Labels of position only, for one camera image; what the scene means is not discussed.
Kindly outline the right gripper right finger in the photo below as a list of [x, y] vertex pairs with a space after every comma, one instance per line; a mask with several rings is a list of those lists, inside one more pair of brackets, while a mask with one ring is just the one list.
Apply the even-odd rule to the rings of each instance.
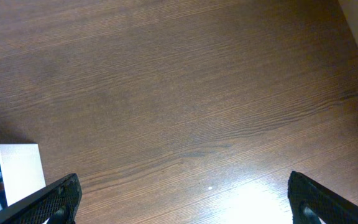
[[357, 205], [301, 172], [291, 172], [287, 196], [293, 224], [358, 224]]

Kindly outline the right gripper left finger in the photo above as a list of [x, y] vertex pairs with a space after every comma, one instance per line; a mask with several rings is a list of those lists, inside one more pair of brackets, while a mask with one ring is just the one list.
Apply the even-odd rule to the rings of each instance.
[[68, 174], [0, 211], [0, 224], [74, 224], [82, 190], [78, 176]]

